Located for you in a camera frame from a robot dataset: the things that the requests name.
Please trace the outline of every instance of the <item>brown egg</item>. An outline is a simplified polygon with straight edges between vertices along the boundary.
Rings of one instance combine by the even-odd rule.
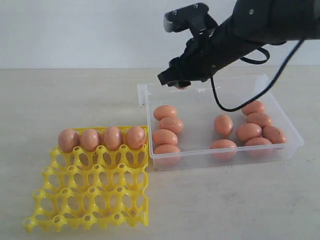
[[[261,137],[262,128],[255,123],[245,123],[237,129],[235,135],[240,141],[247,142],[250,139]]]
[[[244,146],[258,146],[258,145],[272,145],[272,142],[263,137],[254,137],[247,141]],[[256,150],[248,150],[246,153],[254,158],[264,157],[270,153],[272,153],[272,149],[256,149]]]
[[[158,106],[154,112],[153,116],[155,119],[160,121],[165,117],[176,117],[178,115],[177,109],[170,105]]]
[[[143,147],[143,145],[146,143],[147,136],[145,134],[145,131],[140,126],[132,126],[127,132],[126,132],[126,144],[129,148],[132,150],[138,150]]]
[[[101,136],[95,129],[86,129],[80,136],[80,145],[88,152],[95,151],[101,142]]]
[[[234,123],[228,115],[221,114],[214,120],[214,129],[218,134],[227,137],[232,133],[232,130],[234,129]]]
[[[163,144],[177,145],[177,135],[168,129],[158,129],[152,134],[153,142],[160,146]]]
[[[170,153],[180,153],[180,152],[181,151],[178,147],[171,144],[164,144],[164,145],[158,146],[154,150],[154,154],[170,154]],[[168,158],[159,158],[159,159],[156,159],[156,162],[162,166],[169,167],[179,162],[180,159],[181,159],[181,156],[175,156],[175,157],[168,157]]]
[[[110,126],[102,134],[102,142],[107,149],[115,151],[124,144],[124,136],[119,128]]]
[[[237,145],[228,139],[220,139],[211,145],[211,149],[231,149],[228,152],[213,153],[213,157],[218,160],[230,160],[237,153]]]
[[[58,146],[63,152],[70,153],[74,147],[79,146],[79,144],[80,138],[75,130],[67,128],[59,134]]]
[[[247,106],[243,107],[241,111],[246,116],[252,113],[265,113],[266,105],[261,101],[255,100],[249,103]]]
[[[273,144],[284,144],[287,142],[285,133],[275,126],[266,126],[263,129],[262,135],[270,140]]]
[[[271,120],[271,117],[264,112],[254,112],[248,115],[246,118],[247,123],[251,124],[257,124],[261,128],[264,128],[266,126],[272,126],[273,122]]]
[[[175,116],[167,116],[160,120],[159,128],[167,129],[175,134],[179,134],[184,129],[184,123],[180,118],[177,118]]]

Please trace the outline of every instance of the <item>yellow egg tray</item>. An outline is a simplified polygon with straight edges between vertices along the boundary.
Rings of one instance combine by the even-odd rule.
[[[90,128],[102,134],[107,127]],[[93,152],[80,146],[69,153],[59,147],[50,150],[51,164],[42,170],[43,187],[33,193],[33,214],[23,221],[28,233],[36,226],[59,232],[65,225],[82,225],[89,230],[94,224],[103,229],[108,224],[149,224],[149,200],[145,195],[149,183],[145,171],[149,162],[148,128],[142,126],[147,140],[138,150],[126,145],[130,126],[118,128],[124,144],[116,151],[103,145]],[[73,129],[81,135],[88,128]]]

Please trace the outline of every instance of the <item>table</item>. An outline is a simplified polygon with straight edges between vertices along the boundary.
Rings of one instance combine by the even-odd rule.
[[[274,67],[228,67],[220,76]],[[149,226],[44,232],[22,226],[41,169],[64,128],[146,125],[137,84],[161,69],[0,70],[0,239],[320,239],[320,67],[290,66],[272,89],[305,144],[290,160],[155,172],[148,167]]]

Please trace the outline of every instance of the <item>robotic arm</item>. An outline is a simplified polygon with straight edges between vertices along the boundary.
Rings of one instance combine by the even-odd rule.
[[[221,25],[208,11],[207,5],[196,3],[165,14],[167,32],[189,29],[193,38],[187,41],[183,54],[158,75],[161,85],[184,88],[191,81],[208,79],[213,83],[213,75],[236,60],[267,62],[270,55],[264,45],[296,40],[301,45],[304,40],[320,39],[320,0],[237,0],[232,15]],[[266,60],[244,57],[254,50],[263,53]]]

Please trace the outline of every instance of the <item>wire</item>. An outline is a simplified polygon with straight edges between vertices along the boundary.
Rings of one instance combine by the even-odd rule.
[[[297,52],[297,50],[301,47],[301,45],[304,43],[305,40],[306,40],[305,38],[302,38],[301,40],[299,40],[299,42],[295,45],[295,47],[291,50],[291,52],[288,54],[288,56],[283,61],[283,63],[280,66],[279,70],[275,74],[273,80],[269,83],[269,85],[263,91],[261,91],[259,94],[257,94],[256,96],[254,96],[250,100],[246,101],[242,105],[237,106],[235,108],[225,108],[224,106],[222,106],[222,104],[220,103],[220,101],[218,99],[218,96],[217,96],[217,91],[216,91],[216,87],[215,87],[215,83],[214,83],[213,74],[211,74],[210,80],[211,80],[211,86],[212,86],[212,90],[213,90],[213,95],[214,95],[215,102],[219,106],[219,108],[221,108],[221,110],[223,110],[225,112],[229,112],[229,113],[235,112],[235,111],[238,111],[238,110],[242,109],[243,107],[247,106],[248,104],[252,103],[253,101],[257,100],[258,98],[262,97],[264,94],[266,94],[273,87],[273,85],[276,83],[276,81],[278,80],[278,78],[280,77],[282,72],[284,71],[285,67],[287,66],[288,62],[290,61],[290,59]]]

